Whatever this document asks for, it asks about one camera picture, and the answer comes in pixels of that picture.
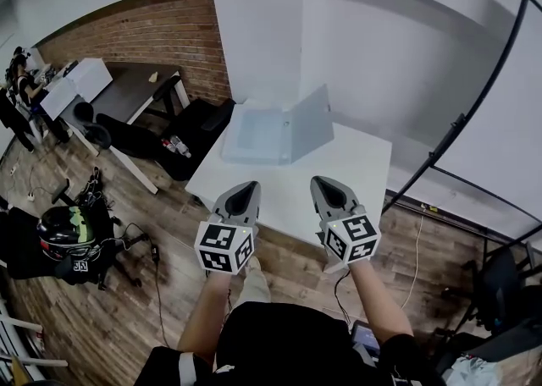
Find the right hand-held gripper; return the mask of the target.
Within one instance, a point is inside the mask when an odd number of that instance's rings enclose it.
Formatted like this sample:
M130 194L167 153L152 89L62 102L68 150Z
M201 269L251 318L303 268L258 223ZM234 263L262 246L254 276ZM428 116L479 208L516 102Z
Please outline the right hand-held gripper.
M321 218L318 236L328 258L324 272L335 273L353 262L370 259L379 244L379 227L354 191L324 176L311 179L310 191Z

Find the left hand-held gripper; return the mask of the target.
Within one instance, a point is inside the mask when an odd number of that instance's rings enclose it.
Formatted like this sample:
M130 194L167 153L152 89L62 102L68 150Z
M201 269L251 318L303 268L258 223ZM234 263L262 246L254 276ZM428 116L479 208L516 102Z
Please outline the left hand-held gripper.
M194 244L202 269L237 275L246 265L255 251L261 194L261 185L248 181L215 201L208 220L200 222Z

